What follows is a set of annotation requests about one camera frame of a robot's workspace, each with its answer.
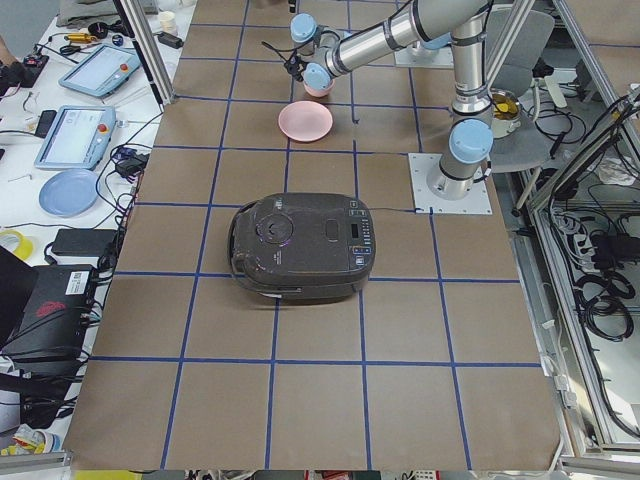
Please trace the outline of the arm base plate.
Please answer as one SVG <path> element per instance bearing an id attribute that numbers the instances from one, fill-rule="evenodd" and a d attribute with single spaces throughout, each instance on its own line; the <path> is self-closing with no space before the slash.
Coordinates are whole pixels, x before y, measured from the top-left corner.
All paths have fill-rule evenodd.
<path id="1" fill-rule="evenodd" d="M 467 180 L 453 180 L 440 169 L 442 155 L 409 153 L 414 210 L 419 214 L 491 215 L 486 179 L 480 166 Z"/>

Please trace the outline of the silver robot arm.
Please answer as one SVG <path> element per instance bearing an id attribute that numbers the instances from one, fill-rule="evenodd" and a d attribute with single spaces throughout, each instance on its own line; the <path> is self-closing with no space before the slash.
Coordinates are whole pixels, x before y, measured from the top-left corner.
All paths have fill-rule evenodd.
<path id="1" fill-rule="evenodd" d="M 448 145 L 426 176 L 443 200 L 460 200 L 481 181 L 478 170 L 493 146 L 487 72 L 490 1 L 407 1 L 389 16 L 353 33 L 302 12 L 290 21 L 289 74 L 307 87 L 326 89 L 356 69 L 416 46 L 448 46 L 452 114 Z"/>

